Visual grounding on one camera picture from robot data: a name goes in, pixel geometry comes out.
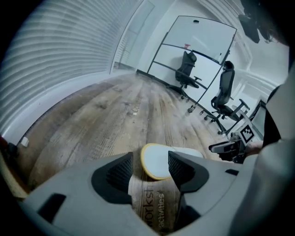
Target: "whiteboard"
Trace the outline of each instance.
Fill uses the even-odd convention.
[[[179,16],[164,44],[186,47],[221,63],[235,36],[236,29],[226,24],[199,17]]]

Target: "chair armrest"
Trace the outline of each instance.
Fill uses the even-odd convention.
[[[202,81],[202,79],[198,78],[197,76],[194,76],[194,77],[195,77],[195,80],[198,80],[198,79],[199,79],[199,80],[201,80],[201,81]]]
[[[240,100],[240,102],[248,109],[248,110],[250,110],[250,108],[248,107],[248,105],[242,100],[242,99],[239,99]]]
[[[236,114],[243,106],[245,106],[248,110],[250,110],[250,108],[248,107],[248,105],[242,100],[239,99],[241,104],[232,112],[232,114]]]

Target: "chair base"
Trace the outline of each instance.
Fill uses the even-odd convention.
[[[167,88],[170,88],[170,89],[174,90],[175,92],[179,93],[181,95],[181,99],[186,98],[187,101],[189,101],[189,97],[183,91],[183,86],[177,87],[175,85],[167,85]]]
[[[208,114],[208,115],[206,115],[206,116],[204,117],[204,120],[208,120],[208,117],[209,117],[209,118],[212,118],[211,122],[216,122],[216,124],[217,124],[218,127],[220,128],[220,131],[218,131],[218,134],[219,134],[219,135],[223,135],[223,134],[225,134],[225,135],[227,136],[227,135],[231,132],[231,130],[234,128],[234,126],[235,126],[237,123],[239,123],[239,122],[241,121],[241,119],[238,120],[238,121],[236,121],[235,124],[234,124],[233,126],[231,126],[228,130],[226,130],[226,129],[223,127],[223,125],[220,123],[220,121],[219,121],[219,117],[220,117],[220,116],[221,116],[220,114],[219,114],[217,117]]]

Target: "wooden floor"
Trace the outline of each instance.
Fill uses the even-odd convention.
[[[218,159],[208,146],[225,138],[217,135],[216,124],[199,115],[200,109],[188,114],[191,104],[144,76],[121,76],[84,88],[55,105],[27,132],[29,146],[18,146],[22,178],[34,189],[75,163],[132,151],[133,208],[155,231],[172,232],[179,191],[172,179],[147,177],[140,150],[147,143],[159,143],[194,148],[206,158]],[[158,206],[162,198],[164,209]]]

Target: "chair backrest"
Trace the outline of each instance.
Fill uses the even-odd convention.
[[[225,62],[224,71],[220,76],[219,92],[212,99],[212,104],[216,109],[219,105],[225,105],[230,100],[232,84],[235,78],[234,65],[230,61]]]
[[[193,52],[187,53],[186,51],[184,51],[183,61],[181,63],[181,67],[178,69],[178,71],[181,71],[182,73],[190,76],[193,66],[188,65],[186,63],[190,63],[190,64],[194,65],[196,61],[197,61],[197,57],[195,56],[195,54]],[[175,77],[177,80],[185,79],[184,76],[182,76],[181,74],[179,74],[177,72],[175,72]]]

